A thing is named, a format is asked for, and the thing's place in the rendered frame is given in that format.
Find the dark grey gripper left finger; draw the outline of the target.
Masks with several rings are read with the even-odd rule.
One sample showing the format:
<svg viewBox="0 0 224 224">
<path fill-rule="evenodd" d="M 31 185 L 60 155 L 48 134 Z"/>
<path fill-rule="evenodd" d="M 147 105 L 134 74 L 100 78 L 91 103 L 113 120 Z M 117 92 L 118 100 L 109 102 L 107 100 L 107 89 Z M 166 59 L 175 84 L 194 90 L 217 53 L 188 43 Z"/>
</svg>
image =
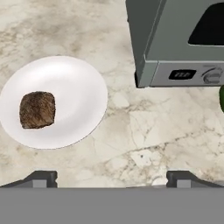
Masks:
<svg viewBox="0 0 224 224">
<path fill-rule="evenodd" d="M 3 185 L 4 188 L 57 188 L 58 173 L 56 171 L 34 171 L 24 179 Z"/>
</svg>

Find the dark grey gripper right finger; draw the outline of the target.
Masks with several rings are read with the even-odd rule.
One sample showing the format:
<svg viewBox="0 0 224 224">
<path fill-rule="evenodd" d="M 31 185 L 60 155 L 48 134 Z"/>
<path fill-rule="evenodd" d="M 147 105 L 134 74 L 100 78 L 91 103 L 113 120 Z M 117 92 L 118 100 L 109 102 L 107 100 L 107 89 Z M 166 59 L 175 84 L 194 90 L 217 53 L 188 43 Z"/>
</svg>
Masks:
<svg viewBox="0 0 224 224">
<path fill-rule="evenodd" d="M 199 187 L 215 187 L 224 188 L 224 183 L 216 184 L 198 178 L 190 171 L 168 171 L 166 173 L 168 188 L 199 188 Z"/>
</svg>

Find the brown bread piece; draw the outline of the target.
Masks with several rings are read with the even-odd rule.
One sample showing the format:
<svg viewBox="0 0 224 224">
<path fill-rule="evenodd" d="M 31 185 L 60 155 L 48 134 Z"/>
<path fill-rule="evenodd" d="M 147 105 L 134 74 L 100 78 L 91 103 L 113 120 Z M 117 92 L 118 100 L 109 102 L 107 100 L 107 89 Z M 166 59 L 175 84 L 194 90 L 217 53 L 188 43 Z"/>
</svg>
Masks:
<svg viewBox="0 0 224 224">
<path fill-rule="evenodd" d="M 36 91 L 23 96 L 19 119 L 23 129 L 42 129 L 54 124 L 56 102 L 53 94 Z"/>
</svg>

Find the white round plate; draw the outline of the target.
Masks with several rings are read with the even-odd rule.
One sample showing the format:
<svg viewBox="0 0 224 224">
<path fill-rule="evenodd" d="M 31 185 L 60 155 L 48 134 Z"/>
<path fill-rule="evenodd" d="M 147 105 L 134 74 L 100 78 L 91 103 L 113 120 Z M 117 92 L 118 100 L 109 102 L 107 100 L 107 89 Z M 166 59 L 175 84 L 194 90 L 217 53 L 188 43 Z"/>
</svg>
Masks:
<svg viewBox="0 0 224 224">
<path fill-rule="evenodd" d="M 34 91 L 53 94 L 54 124 L 23 129 L 19 105 Z M 0 123 L 17 142 L 36 149 L 57 149 L 82 140 L 101 122 L 108 90 L 101 74 L 87 62 L 67 56 L 37 59 L 18 69 L 0 92 Z"/>
</svg>

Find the green avocado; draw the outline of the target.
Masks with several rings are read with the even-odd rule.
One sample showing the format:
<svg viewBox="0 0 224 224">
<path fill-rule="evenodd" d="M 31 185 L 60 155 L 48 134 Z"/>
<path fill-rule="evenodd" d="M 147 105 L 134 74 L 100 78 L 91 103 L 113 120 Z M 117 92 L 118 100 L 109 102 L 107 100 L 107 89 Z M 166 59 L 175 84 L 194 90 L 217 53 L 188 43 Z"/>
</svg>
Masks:
<svg viewBox="0 0 224 224">
<path fill-rule="evenodd" d="M 224 86 L 220 87 L 219 100 L 220 100 L 220 109 L 224 113 Z"/>
</svg>

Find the grey microwave oven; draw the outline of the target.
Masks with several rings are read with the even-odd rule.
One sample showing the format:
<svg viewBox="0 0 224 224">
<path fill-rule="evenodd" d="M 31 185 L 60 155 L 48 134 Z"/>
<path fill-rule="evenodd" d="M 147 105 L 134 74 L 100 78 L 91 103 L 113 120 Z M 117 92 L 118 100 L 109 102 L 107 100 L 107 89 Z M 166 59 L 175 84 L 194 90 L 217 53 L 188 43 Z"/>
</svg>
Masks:
<svg viewBox="0 0 224 224">
<path fill-rule="evenodd" d="M 138 88 L 224 85 L 224 0 L 125 0 Z"/>
</svg>

